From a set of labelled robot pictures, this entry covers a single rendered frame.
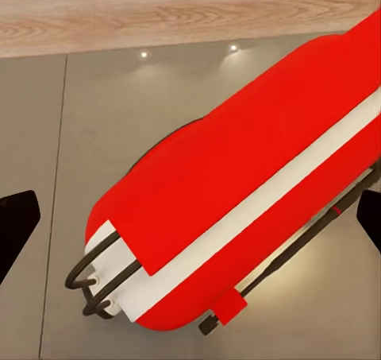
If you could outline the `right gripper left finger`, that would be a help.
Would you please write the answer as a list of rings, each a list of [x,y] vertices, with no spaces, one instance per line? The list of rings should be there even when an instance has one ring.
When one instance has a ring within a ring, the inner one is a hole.
[[[0,285],[39,221],[33,190],[0,199]]]

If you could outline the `radio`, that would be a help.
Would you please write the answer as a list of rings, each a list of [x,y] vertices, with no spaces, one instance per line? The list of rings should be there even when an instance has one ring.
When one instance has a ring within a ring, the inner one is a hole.
[[[243,292],[235,287],[373,169]],[[310,40],[208,115],[157,142],[100,198],[65,281],[83,315],[208,335],[381,179],[381,8]],[[93,274],[75,281],[92,263]]]

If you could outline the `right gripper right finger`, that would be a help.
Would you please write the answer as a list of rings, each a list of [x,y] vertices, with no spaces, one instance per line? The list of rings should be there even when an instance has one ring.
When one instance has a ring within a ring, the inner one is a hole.
[[[381,253],[381,192],[363,191],[356,217]]]

